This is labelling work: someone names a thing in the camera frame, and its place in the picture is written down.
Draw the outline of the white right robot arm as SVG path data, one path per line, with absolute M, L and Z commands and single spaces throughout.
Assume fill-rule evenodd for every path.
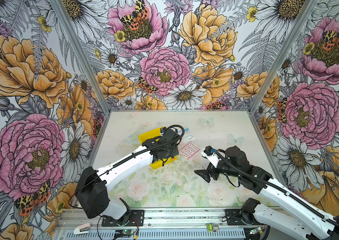
M 286 211 L 286 214 L 276 212 L 260 201 L 249 198 L 239 211 L 239 221 L 247 225 L 268 225 L 297 240 L 339 240 L 339 215 L 335 217 L 314 207 L 270 173 L 251 165 L 237 146 L 226 150 L 207 146 L 201 155 L 209 161 L 209 165 L 207 169 L 195 173 L 206 182 L 218 180 L 221 175 L 235 177 L 241 186 Z

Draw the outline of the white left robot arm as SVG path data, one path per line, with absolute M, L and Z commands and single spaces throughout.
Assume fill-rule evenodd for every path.
M 138 137 L 141 145 L 129 155 L 108 166 L 83 170 L 74 196 L 89 219 L 102 217 L 109 226 L 125 226 L 138 219 L 143 211 L 134 213 L 123 199 L 110 199 L 110 191 L 122 180 L 143 167 L 153 170 L 177 159 L 180 143 L 194 138 L 180 125 L 157 128 Z

